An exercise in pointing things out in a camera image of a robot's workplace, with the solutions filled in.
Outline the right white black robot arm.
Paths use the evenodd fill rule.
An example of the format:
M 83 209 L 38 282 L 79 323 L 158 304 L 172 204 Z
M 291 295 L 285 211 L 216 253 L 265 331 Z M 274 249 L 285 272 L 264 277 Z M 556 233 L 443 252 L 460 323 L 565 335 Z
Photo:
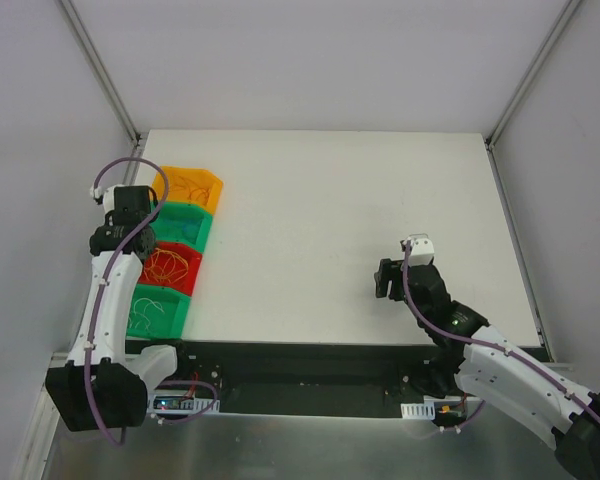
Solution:
M 475 396 L 534 433 L 573 478 L 600 479 L 600 390 L 543 365 L 452 299 L 432 263 L 383 259 L 374 281 L 376 296 L 404 302 L 439 349 L 411 375 L 417 391 Z

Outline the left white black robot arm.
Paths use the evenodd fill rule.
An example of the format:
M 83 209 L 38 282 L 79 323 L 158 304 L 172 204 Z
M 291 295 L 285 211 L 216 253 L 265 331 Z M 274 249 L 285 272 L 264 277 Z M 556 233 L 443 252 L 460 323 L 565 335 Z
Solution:
M 148 186 L 114 186 L 98 196 L 103 225 L 89 241 L 91 284 L 75 342 L 65 363 L 47 371 L 45 387 L 72 432 L 140 426 L 149 394 L 161 382 L 184 387 L 190 363 L 174 346 L 150 345 L 127 359 L 133 294 L 156 246 L 150 214 L 158 204 Z

